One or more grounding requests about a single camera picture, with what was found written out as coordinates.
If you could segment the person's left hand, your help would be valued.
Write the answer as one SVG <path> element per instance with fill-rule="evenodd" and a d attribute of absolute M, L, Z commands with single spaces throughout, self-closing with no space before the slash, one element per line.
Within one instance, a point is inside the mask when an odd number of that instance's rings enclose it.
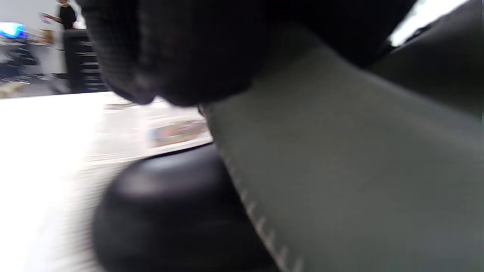
<path fill-rule="evenodd" d="M 245 91 L 273 26 L 296 23 L 346 60 L 375 59 L 414 0 L 79 0 L 104 83 L 180 107 Z"/>

